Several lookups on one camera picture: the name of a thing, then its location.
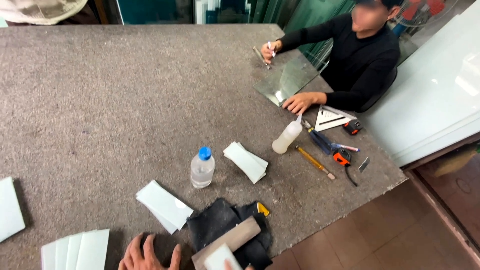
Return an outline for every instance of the blue bottle cap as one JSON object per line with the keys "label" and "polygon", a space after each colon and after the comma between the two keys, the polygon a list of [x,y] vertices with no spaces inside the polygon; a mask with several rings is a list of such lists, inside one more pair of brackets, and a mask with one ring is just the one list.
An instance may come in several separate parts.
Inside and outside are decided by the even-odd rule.
{"label": "blue bottle cap", "polygon": [[200,150],[198,151],[198,157],[203,161],[209,160],[211,156],[212,150],[206,146],[200,148]]}

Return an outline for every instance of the pliers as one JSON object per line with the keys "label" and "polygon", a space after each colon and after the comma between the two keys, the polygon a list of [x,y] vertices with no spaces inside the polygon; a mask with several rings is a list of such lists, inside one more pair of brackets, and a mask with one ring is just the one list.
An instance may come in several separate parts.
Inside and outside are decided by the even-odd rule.
{"label": "pliers", "polygon": [[308,134],[310,134],[310,137],[312,137],[315,144],[318,145],[327,155],[330,155],[331,152],[335,150],[334,147],[332,147],[332,142],[325,135],[314,130],[307,120],[302,119],[301,124],[308,131]]}

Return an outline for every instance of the workbench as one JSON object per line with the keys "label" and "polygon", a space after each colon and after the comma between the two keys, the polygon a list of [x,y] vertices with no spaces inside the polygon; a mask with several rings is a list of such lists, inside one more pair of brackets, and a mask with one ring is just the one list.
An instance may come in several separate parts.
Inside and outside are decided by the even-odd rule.
{"label": "workbench", "polygon": [[[281,37],[276,25],[96,25],[0,29],[0,178],[12,176],[26,229],[0,245],[2,270],[40,268],[40,247],[58,238],[110,228],[105,269],[115,269],[140,232],[164,235],[160,260],[183,246],[188,227],[168,235],[135,193],[156,179],[195,210],[224,197],[261,201],[270,211],[274,257],[406,180],[367,130],[324,131],[353,154],[354,187],[344,168],[302,132],[295,144],[334,173],[329,180],[293,147],[272,142],[296,116],[253,85],[298,57],[279,54],[266,70],[252,51]],[[320,77],[303,91],[331,91]],[[318,107],[304,117],[315,123]],[[253,185],[223,149],[240,142],[269,162]],[[189,181],[199,147],[212,148],[213,182]],[[370,157],[363,173],[358,166]]]}

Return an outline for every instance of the fan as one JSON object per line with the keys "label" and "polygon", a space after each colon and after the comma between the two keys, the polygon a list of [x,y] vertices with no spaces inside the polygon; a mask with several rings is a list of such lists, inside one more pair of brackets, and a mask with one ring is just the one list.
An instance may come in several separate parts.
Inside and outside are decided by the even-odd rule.
{"label": "fan", "polygon": [[431,24],[448,13],[458,0],[404,0],[395,17],[393,32],[399,37],[407,27],[417,28]]}

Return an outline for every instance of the black long-sleeve shirt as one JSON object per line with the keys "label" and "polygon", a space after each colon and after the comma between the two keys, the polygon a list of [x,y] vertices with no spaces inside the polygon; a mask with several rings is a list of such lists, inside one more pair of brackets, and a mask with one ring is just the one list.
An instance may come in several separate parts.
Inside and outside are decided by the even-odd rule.
{"label": "black long-sleeve shirt", "polygon": [[346,13],[284,35],[279,53],[331,37],[334,42],[330,62],[321,74],[334,90],[326,94],[326,105],[357,110],[381,91],[386,76],[398,62],[398,38],[386,25],[374,36],[357,38],[352,31],[352,16]]}

